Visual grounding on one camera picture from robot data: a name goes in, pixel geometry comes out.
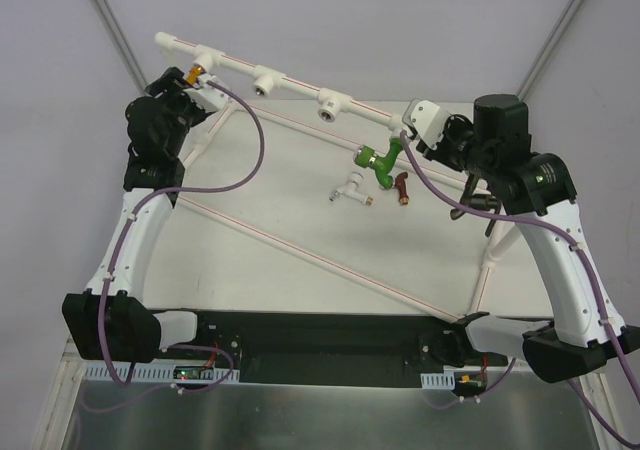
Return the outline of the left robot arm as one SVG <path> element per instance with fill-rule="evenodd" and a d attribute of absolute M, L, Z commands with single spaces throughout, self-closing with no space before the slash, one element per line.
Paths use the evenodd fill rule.
<path fill-rule="evenodd" d="M 179 153 L 190 129 L 207 111 L 191 85 L 171 67 L 125 110 L 130 139 L 123 205 L 108 250 L 81 293 L 68 294 L 62 314 L 85 360 L 149 363 L 177 345 L 188 358 L 204 357 L 210 333 L 191 311 L 154 313 L 142 303 L 150 259 L 175 207 L 185 168 Z"/>

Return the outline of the white pipe frame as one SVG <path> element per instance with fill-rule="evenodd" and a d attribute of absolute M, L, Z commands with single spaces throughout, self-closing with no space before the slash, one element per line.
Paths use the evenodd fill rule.
<path fill-rule="evenodd" d="M 213 74 L 212 72 L 217 69 L 227 69 L 251 77 L 254 92 L 259 98 L 269 98 L 274 90 L 281 89 L 316 101 L 319 105 L 319 117 L 329 123 L 334 122 L 340 113 L 344 113 L 381 125 L 389 130 L 391 137 L 397 137 L 400 130 L 408 128 L 402 123 L 400 114 L 385 112 L 336 90 L 299 81 L 270 67 L 245 62 L 222 51 L 206 45 L 190 43 L 165 32 L 158 32 L 154 40 L 161 52 L 166 55 L 173 56 L 174 52 L 182 52 L 192 57 L 193 66 L 200 68 L 200 77 L 204 78 L 205 73 Z M 421 167 L 421 170 L 436 183 L 442 183 L 459 190 L 464 187 L 463 180 L 446 173 L 426 167 Z M 485 255 L 482 258 L 480 273 L 468 313 L 480 310 L 483 295 L 487 295 L 485 292 L 495 265 L 495 263 L 487 263 L 490 261 L 488 256 Z"/>

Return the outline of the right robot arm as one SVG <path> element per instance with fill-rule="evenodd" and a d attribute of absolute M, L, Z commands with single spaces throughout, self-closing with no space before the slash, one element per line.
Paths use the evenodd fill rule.
<path fill-rule="evenodd" d="M 424 158 L 486 182 L 504 209 L 498 220 L 513 223 L 529 246 L 551 303 L 549 321 L 487 313 L 463 319 L 463 332 L 450 339 L 452 357 L 466 365 L 485 352 L 516 357 L 547 383 L 588 374 L 612 358 L 626 367 L 639 329 L 625 323 L 596 272 L 566 164 L 531 149 L 527 105 L 510 94 L 485 95 L 466 118 L 415 101 L 403 119 Z"/>

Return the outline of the yellow faucet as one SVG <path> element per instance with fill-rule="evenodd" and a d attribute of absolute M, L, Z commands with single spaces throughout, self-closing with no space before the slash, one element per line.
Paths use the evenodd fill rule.
<path fill-rule="evenodd" d="M 197 64 L 194 64 L 194 65 L 190 68 L 190 70 L 189 70 L 189 72 L 188 72 L 187 76 L 185 77 L 185 81 L 186 81 L 190 86 L 194 86 L 194 85 L 196 85 L 196 84 L 198 83 L 199 78 L 200 78 L 202 75 L 204 75 L 205 73 L 206 73 L 206 70 L 205 70 L 202 66 L 197 65 Z"/>

